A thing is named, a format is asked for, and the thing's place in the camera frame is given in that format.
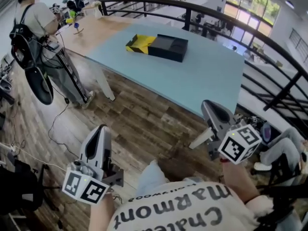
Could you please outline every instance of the desk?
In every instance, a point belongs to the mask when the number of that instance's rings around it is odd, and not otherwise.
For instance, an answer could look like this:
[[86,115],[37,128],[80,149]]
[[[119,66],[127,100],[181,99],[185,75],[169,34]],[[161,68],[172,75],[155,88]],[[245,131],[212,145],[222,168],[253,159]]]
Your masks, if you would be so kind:
[[[62,33],[67,49],[200,117],[203,117],[201,104],[205,99],[235,111],[244,68],[244,58],[235,52],[199,35],[145,20],[111,16],[96,20],[90,15],[81,19],[79,24],[80,28],[84,28],[81,34],[74,35],[73,27]],[[187,39],[189,42],[184,61],[178,63],[126,51],[126,43],[136,33],[150,36],[165,34]],[[93,71],[106,97],[114,100],[102,69],[98,66]],[[205,131],[191,148],[204,142],[210,134],[209,130]]]

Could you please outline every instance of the blue tabletop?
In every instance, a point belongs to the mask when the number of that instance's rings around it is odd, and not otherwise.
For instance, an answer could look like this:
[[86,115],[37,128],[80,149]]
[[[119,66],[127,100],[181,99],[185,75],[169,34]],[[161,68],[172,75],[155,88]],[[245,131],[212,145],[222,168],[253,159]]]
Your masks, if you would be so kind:
[[[135,34],[164,34],[187,39],[182,63],[126,51]],[[202,117],[201,103],[209,99],[235,112],[244,58],[213,42],[179,28],[152,22],[132,24],[111,36],[87,57]]]

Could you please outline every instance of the black bag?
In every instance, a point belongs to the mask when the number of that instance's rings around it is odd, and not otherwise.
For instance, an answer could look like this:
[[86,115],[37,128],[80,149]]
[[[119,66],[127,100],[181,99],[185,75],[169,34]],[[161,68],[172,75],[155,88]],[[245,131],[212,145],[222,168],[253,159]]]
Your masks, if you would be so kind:
[[25,8],[19,24],[14,19],[14,27],[10,32],[11,54],[25,71],[27,81],[35,96],[41,103],[49,105],[53,101],[52,85],[45,69],[37,66],[43,49],[42,42],[24,24],[26,12],[31,6],[32,4]]

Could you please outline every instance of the white t-shirt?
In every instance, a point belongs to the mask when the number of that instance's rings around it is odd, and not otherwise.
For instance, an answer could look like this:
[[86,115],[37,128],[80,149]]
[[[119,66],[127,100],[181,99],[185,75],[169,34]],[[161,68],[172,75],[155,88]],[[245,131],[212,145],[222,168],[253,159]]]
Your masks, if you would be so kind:
[[[21,7],[16,12],[16,22],[20,23],[21,17],[28,5]],[[48,35],[48,33],[44,30],[44,27],[47,26],[50,22],[52,22],[54,19],[56,19],[56,16],[50,11],[50,9],[47,7],[45,3],[38,2],[33,4],[26,12],[24,17],[24,24],[30,29],[30,31],[38,37],[38,39],[42,38],[43,36]],[[58,42],[57,38],[55,36],[50,36],[49,40]],[[62,47],[59,46],[57,49],[50,51],[46,48],[43,49],[43,55],[47,59],[51,59],[55,56],[57,52],[60,51]]]
[[272,211],[272,201],[259,196],[251,202],[245,206],[215,182],[168,183],[122,205],[108,231],[253,231],[256,217]]

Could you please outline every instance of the table leg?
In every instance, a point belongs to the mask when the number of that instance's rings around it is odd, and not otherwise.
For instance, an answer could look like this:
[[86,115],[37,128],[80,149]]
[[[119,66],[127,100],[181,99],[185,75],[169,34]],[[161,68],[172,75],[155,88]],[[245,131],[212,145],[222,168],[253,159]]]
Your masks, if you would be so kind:
[[189,145],[190,149],[195,149],[198,145],[207,141],[209,138],[213,136],[213,132],[211,128],[207,128],[202,134],[200,134],[191,144]]
[[93,73],[95,75],[95,78],[98,82],[98,84],[100,85],[103,93],[105,94],[105,96],[107,98],[109,98],[111,101],[113,101],[114,99],[116,99],[116,97],[114,96],[108,81],[106,79],[106,76],[103,72],[103,68],[101,66],[99,66],[98,64],[93,64]]

